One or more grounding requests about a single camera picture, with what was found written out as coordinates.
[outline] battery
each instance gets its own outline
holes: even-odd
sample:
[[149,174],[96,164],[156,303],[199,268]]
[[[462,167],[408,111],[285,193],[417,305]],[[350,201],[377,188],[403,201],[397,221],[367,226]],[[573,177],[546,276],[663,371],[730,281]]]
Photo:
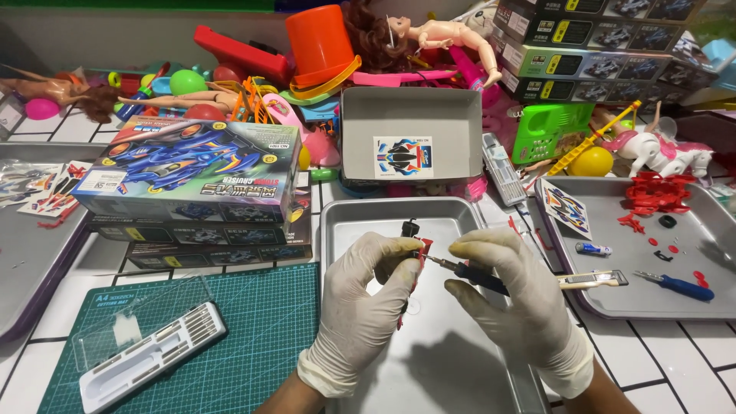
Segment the battery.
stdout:
[[590,243],[578,243],[575,245],[575,250],[578,253],[595,254],[596,256],[608,256],[613,253],[613,250],[608,246],[592,245]]

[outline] silver metal tray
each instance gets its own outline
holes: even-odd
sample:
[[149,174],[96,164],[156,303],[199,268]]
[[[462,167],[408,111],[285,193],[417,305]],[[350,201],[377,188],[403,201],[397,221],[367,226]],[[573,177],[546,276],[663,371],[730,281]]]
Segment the silver metal tray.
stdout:
[[[320,300],[325,271],[361,235],[374,231],[399,236],[401,224],[416,217],[417,236],[434,241],[430,253],[453,259],[447,247],[481,228],[471,205],[455,197],[336,201],[320,217]],[[330,402],[328,414],[345,413],[545,413],[548,403],[536,373],[518,359],[506,358],[475,321],[445,290],[448,270],[427,263],[411,297],[415,315],[386,350],[365,370],[355,395]],[[381,286],[368,283],[373,295]],[[507,298],[481,289],[494,305]]]
[[[689,184],[691,196],[684,204],[691,207],[686,214],[671,214],[677,225],[668,229],[657,221],[663,213],[650,217],[636,217],[644,226],[645,234],[634,233],[620,225],[618,217],[629,211],[621,206],[628,178],[549,177],[547,181],[580,200],[587,209],[592,243],[613,249],[607,258],[578,254],[575,244],[583,242],[576,232],[544,213],[541,197],[537,207],[559,257],[568,273],[588,272],[591,269],[624,272],[630,285],[625,287],[597,287],[576,290],[574,295],[587,310],[611,319],[736,319],[736,220],[700,186]],[[537,194],[542,181],[535,184]],[[650,245],[648,239],[659,243]],[[671,253],[669,245],[680,251]],[[658,259],[654,252],[661,250],[671,262]],[[697,283],[693,271],[705,275],[715,298],[710,302],[697,301],[656,284],[636,277],[634,270],[666,274]]]
[[[104,149],[104,144],[2,143],[0,158],[93,161]],[[18,213],[19,206],[0,208],[0,343],[31,329],[89,234],[84,224],[91,213],[82,206],[50,229],[36,223],[56,219]]]

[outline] hand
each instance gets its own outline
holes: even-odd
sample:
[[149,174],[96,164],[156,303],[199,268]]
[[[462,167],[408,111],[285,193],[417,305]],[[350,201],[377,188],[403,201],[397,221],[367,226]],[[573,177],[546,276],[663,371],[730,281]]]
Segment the hand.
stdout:
[[[358,375],[396,329],[401,308],[420,273],[419,260],[406,257],[422,246],[417,239],[370,232],[330,266],[317,338],[297,363],[304,383],[328,398],[353,394]],[[384,286],[371,296],[365,288],[374,271]]]
[[512,305],[503,311],[469,284],[445,281],[445,289],[488,338],[505,351],[525,357],[559,395],[571,399],[582,393],[593,375],[592,345],[570,322],[559,282],[521,237],[511,229],[476,230],[457,239],[449,251],[495,267],[509,290]]
[[439,47],[443,48],[444,50],[447,50],[447,48],[450,47],[450,46],[452,46],[453,44],[455,44],[455,41],[454,40],[452,40],[452,39],[445,39],[445,40],[439,42]]

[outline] brown hair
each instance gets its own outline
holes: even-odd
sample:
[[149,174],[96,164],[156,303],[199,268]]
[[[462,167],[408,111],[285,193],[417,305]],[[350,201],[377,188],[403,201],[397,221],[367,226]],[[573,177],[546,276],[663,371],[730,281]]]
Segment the brown hair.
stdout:
[[110,114],[115,111],[118,97],[122,95],[120,88],[109,85],[100,85],[89,88],[84,95],[89,99],[82,99],[77,103],[87,117],[100,124],[112,122]]
[[371,0],[343,1],[342,19],[345,22],[353,51],[363,60],[361,71],[372,74],[408,71],[406,41],[394,36],[391,48],[391,30],[385,18],[376,18],[368,9]]

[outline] pink egg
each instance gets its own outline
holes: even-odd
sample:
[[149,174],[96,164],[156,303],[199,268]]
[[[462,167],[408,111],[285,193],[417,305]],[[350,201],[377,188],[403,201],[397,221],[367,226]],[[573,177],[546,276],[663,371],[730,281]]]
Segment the pink egg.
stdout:
[[56,102],[46,98],[31,99],[26,103],[26,113],[29,119],[40,121],[41,119],[49,119],[59,113],[59,105]]

